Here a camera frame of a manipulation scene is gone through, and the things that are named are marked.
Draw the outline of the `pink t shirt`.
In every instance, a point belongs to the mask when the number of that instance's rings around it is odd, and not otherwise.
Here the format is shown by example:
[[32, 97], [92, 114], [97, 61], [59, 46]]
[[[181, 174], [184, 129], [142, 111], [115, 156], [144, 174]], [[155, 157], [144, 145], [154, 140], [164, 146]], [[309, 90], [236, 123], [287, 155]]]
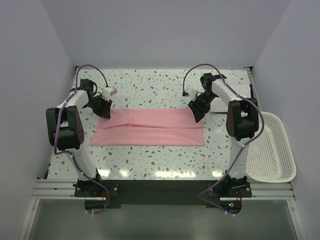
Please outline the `pink t shirt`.
[[98, 118], [90, 145], [202, 147], [205, 141], [202, 122], [188, 108], [122, 108]]

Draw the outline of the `white folded t shirt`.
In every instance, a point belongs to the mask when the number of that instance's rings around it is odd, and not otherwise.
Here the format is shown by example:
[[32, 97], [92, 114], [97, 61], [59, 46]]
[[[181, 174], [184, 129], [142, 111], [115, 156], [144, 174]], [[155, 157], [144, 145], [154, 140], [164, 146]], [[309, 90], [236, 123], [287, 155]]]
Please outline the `white folded t shirt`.
[[[231, 87], [235, 90], [238, 95], [241, 95], [245, 98], [251, 97], [251, 85], [250, 84], [232, 84]], [[229, 109], [230, 101], [241, 101], [241, 98], [238, 98], [236, 94], [230, 92], [230, 97], [227, 98], [227, 101], [224, 101], [220, 97], [216, 97], [210, 104], [210, 112], [215, 114], [227, 114]]]

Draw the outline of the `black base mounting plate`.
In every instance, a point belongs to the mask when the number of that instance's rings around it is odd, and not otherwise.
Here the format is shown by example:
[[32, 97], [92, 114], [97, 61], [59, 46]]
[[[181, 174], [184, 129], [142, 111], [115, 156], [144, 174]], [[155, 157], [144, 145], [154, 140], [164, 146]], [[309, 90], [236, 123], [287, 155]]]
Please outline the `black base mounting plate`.
[[217, 180], [89, 180], [73, 185], [74, 195], [84, 198], [86, 210], [124, 205], [206, 206], [239, 213], [242, 200], [253, 196], [246, 179]]

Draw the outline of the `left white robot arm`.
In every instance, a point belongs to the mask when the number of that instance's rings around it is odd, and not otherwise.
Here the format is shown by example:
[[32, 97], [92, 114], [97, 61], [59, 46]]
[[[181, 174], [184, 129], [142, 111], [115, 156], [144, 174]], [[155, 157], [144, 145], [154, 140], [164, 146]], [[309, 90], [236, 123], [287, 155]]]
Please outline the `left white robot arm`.
[[99, 196], [104, 190], [100, 174], [85, 150], [85, 130], [80, 110], [90, 108], [103, 119], [111, 118], [112, 100], [97, 93], [98, 86], [90, 79], [82, 79], [78, 89], [71, 89], [69, 96], [60, 105], [45, 111], [48, 139], [56, 155], [66, 154], [76, 169], [80, 185], [86, 191]]

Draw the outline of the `white perforated plastic basket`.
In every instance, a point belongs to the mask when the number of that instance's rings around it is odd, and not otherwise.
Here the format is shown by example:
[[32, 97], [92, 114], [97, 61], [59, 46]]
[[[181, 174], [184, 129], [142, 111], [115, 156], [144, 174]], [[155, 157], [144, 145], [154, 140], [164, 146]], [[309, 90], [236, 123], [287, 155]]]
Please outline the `white perforated plastic basket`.
[[285, 127], [276, 115], [263, 112], [263, 133], [248, 149], [247, 175], [264, 183], [289, 183], [297, 173]]

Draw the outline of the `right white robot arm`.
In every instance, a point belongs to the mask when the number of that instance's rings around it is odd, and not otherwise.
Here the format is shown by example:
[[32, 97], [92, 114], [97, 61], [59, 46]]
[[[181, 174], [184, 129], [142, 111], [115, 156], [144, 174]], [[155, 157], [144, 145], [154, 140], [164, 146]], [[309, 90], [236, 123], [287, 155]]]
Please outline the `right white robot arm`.
[[220, 98], [227, 105], [226, 131], [230, 136], [230, 161], [223, 177], [210, 189], [220, 195], [235, 196], [247, 184], [247, 159], [250, 141], [259, 130], [258, 102], [246, 98], [226, 83], [223, 75], [205, 73], [200, 78], [204, 92], [197, 93], [188, 107], [198, 123], [211, 109], [214, 99]]

